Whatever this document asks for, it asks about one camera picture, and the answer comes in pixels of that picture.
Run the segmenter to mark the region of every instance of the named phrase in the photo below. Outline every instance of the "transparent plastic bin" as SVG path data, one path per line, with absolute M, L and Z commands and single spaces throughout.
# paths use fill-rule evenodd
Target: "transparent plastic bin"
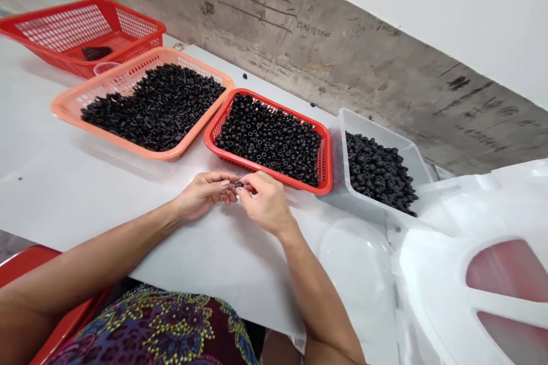
M 429 190 L 433 181 L 417 146 L 407 138 L 346 108 L 339 109 L 339 115 L 329 127 L 329 131 L 331 132 L 331 152 L 333 153 L 333 189 L 325 196 L 318 196 L 320 201 L 383 226 L 390 217 L 395 217 L 391 219 L 393 222 L 409 221 L 409 218 L 414 218 L 391 206 L 366 197 L 352 188 L 345 131 L 375 138 L 379 144 L 390 148 L 396 147 L 399 150 L 398 154 L 404 158 L 403 165 L 409 168 L 408 175 L 413 177 L 413 188 L 417 190 L 417 195 L 420 197 L 419 200 L 411 204 L 412 211 L 420 215 L 421 211 L 427 207 L 429 197 L 437 195 Z

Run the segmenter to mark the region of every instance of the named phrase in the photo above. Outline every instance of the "white table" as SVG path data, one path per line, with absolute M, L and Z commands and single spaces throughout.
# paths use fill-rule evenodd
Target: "white table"
M 24 11 L 21 8 L 75 0 L 1 1 L 0 6 L 7 2 Z M 175 42 L 164 36 L 165 46 Z M 327 126 L 334 118 L 249 73 L 243 79 L 242 69 L 198 47 L 185 52 L 231 76 L 236 87 L 250 88 Z M 181 160 L 164 163 L 136 156 L 53 117 L 53 98 L 81 81 L 0 38 L 2 230 L 65 251 L 174 198 L 199 172 L 230 169 L 206 148 L 203 134 Z M 287 196 L 315 252 L 323 233 L 349 216 L 307 192 L 287 189 Z M 131 276 L 167 290 L 223 298 L 245 319 L 304 337 L 281 247 L 254 226 L 239 204 L 218 206 L 177 231 Z M 362 346 L 372 363 L 394 363 L 394 354 L 387 352 L 397 349 L 395 342 L 371 344 L 363 339 Z

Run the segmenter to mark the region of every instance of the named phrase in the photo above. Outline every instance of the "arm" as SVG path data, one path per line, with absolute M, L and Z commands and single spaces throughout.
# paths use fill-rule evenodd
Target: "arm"
M 307 327 L 305 363 L 365 364 L 341 298 L 291 215 L 282 184 L 263 172 L 241 181 L 245 186 L 236 191 L 249 217 L 284 248 L 293 293 Z
M 119 225 L 0 289 L 0 363 L 26 364 L 70 310 L 129 275 L 184 221 L 237 201 L 237 176 L 198 174 L 173 201 Z

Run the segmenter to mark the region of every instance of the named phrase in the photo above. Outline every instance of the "person's right hand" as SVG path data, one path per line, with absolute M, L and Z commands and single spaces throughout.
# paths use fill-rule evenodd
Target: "person's right hand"
M 262 229 L 276 237 L 299 229 L 289 210 L 282 183 L 263 171 L 247 174 L 241 182 L 244 186 L 236 188 L 236 193 L 248 217 Z M 251 193 L 257 193 L 256 197 L 253 198 Z

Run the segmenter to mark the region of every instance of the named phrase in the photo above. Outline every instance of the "red plastic basket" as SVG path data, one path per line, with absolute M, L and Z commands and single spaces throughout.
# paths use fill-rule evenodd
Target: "red plastic basket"
M 46 63 L 85 78 L 98 63 L 123 63 L 162 45 L 164 24 L 112 0 L 82 0 L 0 19 L 0 34 L 23 44 Z M 82 47 L 110 47 L 87 61 Z
M 230 114 L 232 102 L 237 93 L 242 95 L 251 94 L 253 101 L 258 100 L 262 103 L 266 103 L 269 108 L 273 108 L 274 110 L 281 108 L 285 114 L 291 113 L 295 118 L 300 119 L 301 122 L 306 122 L 313 125 L 314 131 L 321 136 L 320 149 L 318 150 L 318 160 L 316 163 L 316 166 L 318 167 L 318 180 L 320 182 L 317 187 L 312 187 L 304 182 L 295 180 L 287 175 L 274 171 L 273 169 L 264 167 L 254 163 L 253 161 L 246 160 L 245 158 L 229 153 L 228 151 L 225 151 L 215 145 L 215 139 L 221 133 L 221 127 L 226 122 L 227 116 Z M 250 172 L 264 171 L 291 188 L 310 191 L 316 195 L 325 195 L 331 191 L 331 188 L 333 187 L 333 169 L 331 166 L 331 134 L 329 133 L 329 130 L 317 121 L 314 121 L 311 118 L 299 114 L 287 107 L 281 106 L 280 104 L 275 103 L 253 91 L 246 90 L 245 88 L 237 88 L 228 94 L 227 99 L 205 129 L 204 141 L 205 145 L 222 160 L 230 164 L 237 165 L 238 167 L 242 167 Z

